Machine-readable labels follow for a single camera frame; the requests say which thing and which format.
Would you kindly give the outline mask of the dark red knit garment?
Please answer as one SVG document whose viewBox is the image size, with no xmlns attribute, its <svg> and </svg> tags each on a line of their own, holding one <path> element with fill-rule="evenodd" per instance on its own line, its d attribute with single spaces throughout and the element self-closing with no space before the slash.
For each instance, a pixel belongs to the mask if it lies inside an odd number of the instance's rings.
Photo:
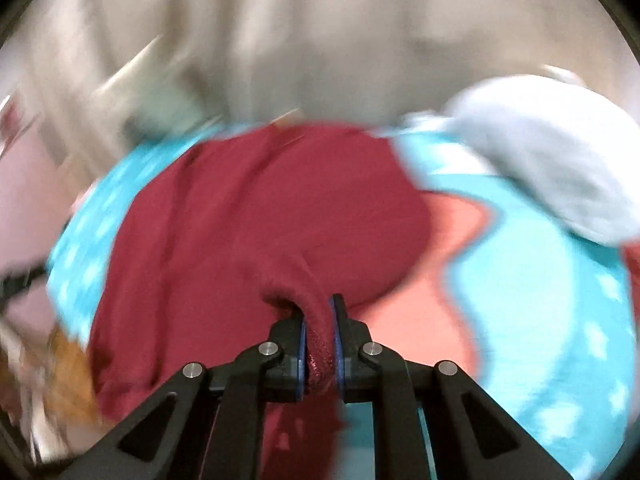
<svg viewBox="0 0 640 480">
<path fill-rule="evenodd" d="M 432 232 L 390 142 L 349 125 L 269 125 L 194 145 L 137 194 L 115 237 L 88 356 L 101 414 L 127 416 L 186 363 L 216 366 L 294 308 L 309 394 L 266 415 L 267 479 L 329 477 L 341 424 L 333 295 L 373 304 Z"/>
</svg>

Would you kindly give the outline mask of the white plush toy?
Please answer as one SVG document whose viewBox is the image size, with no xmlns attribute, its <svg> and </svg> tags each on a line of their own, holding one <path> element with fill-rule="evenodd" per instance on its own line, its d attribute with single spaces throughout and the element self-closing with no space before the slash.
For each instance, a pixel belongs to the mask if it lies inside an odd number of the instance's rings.
<svg viewBox="0 0 640 480">
<path fill-rule="evenodd" d="M 575 234 L 604 246 L 639 238 L 639 125 L 579 84 L 486 79 L 394 137 L 411 168 L 514 181 Z"/>
</svg>

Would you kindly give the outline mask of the turquoise cartoon star blanket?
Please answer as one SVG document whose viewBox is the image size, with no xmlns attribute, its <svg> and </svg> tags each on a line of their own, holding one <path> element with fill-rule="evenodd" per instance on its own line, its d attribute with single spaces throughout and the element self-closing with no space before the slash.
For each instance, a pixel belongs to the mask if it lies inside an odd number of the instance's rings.
<svg viewBox="0 0 640 480">
<path fill-rule="evenodd" d="M 459 363 L 576 479 L 604 471 L 624 442 L 636 330 L 620 251 L 567 232 L 511 182 L 411 168 L 433 216 L 430 242 L 405 279 L 349 313 L 404 358 Z M 143 144 L 92 189 L 48 261 L 48 294 L 88 353 L 117 232 L 137 194 L 194 145 Z M 372 472 L 370 411 L 337 407 L 328 478 Z"/>
</svg>

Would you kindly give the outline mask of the beige curtain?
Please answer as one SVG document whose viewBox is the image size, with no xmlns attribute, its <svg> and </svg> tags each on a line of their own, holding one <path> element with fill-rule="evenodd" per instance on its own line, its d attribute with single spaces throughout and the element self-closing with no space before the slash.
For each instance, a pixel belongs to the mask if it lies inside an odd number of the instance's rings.
<svg viewBox="0 0 640 480">
<path fill-rule="evenodd" d="M 1 14 L 1 173 L 289 110 L 371 125 L 477 82 L 583 82 L 639 113 L 639 29 L 614 0 L 11 0 Z"/>
</svg>

